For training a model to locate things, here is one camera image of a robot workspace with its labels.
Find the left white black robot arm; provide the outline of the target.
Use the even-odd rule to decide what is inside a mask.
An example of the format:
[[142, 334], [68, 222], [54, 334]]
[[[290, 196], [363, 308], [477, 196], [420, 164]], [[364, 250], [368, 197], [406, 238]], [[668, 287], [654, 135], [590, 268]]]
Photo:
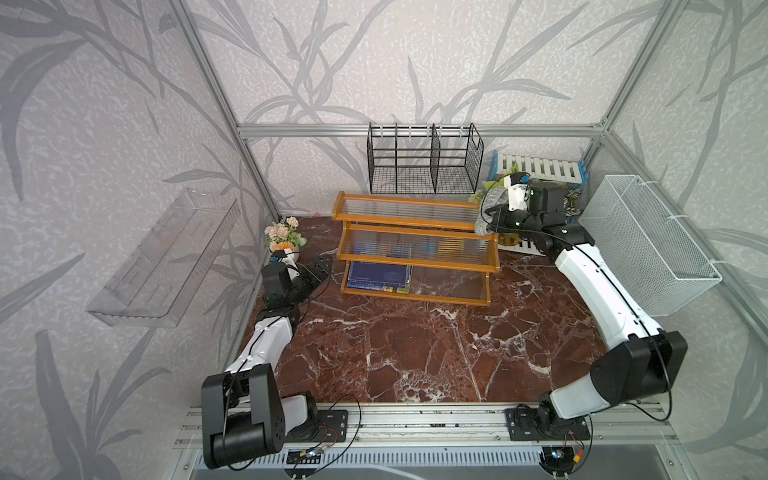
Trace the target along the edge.
[[274, 254], [262, 268], [264, 308], [251, 338], [222, 373], [201, 387], [205, 465], [242, 470], [259, 457], [280, 452], [288, 440], [310, 439], [320, 415], [309, 393], [283, 397], [274, 369], [296, 333], [300, 309], [332, 276], [333, 259], [322, 255], [298, 265], [288, 254]]

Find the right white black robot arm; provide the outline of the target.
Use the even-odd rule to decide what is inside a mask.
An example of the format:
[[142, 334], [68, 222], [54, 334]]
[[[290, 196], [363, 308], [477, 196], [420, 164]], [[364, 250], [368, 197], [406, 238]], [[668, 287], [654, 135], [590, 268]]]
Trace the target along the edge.
[[514, 234], [534, 243], [571, 282], [591, 311], [606, 348], [587, 374], [544, 395], [537, 420], [581, 420], [618, 404], [664, 394], [688, 350], [683, 336], [664, 330], [630, 296], [588, 231], [567, 221], [565, 191], [527, 172], [501, 177], [487, 190], [476, 221], [479, 234]]

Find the orange wooden three-tier bookshelf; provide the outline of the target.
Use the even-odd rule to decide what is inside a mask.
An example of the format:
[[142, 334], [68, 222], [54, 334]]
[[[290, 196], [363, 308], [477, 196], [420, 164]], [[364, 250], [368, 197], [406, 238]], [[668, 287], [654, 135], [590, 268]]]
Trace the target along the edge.
[[[332, 217], [342, 223], [341, 291], [438, 303], [488, 306], [491, 276], [500, 269], [497, 236], [478, 236], [475, 203], [377, 197], [341, 192]], [[408, 294], [347, 287], [352, 262], [411, 267]]]

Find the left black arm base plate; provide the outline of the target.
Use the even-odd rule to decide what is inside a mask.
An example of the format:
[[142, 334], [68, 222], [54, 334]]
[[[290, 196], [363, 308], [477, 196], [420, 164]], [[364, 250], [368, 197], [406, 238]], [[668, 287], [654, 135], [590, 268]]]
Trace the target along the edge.
[[306, 422], [292, 429], [287, 443], [339, 443], [347, 440], [347, 410], [320, 410]]

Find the grey striped cloth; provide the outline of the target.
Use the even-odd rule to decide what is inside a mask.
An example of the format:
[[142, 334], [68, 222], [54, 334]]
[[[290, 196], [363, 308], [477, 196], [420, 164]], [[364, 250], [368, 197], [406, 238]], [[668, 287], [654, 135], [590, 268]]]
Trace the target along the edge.
[[491, 234], [490, 224], [493, 222], [494, 215], [499, 210], [507, 209], [508, 205], [508, 190], [503, 185], [494, 185], [484, 190], [474, 224], [475, 234], [478, 236]]

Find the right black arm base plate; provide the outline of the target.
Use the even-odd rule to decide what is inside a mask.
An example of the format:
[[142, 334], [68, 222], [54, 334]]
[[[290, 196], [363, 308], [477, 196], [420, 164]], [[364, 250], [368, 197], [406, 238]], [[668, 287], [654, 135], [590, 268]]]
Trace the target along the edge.
[[587, 441], [592, 430], [585, 417], [562, 419], [546, 405], [519, 404], [504, 411], [511, 441]]

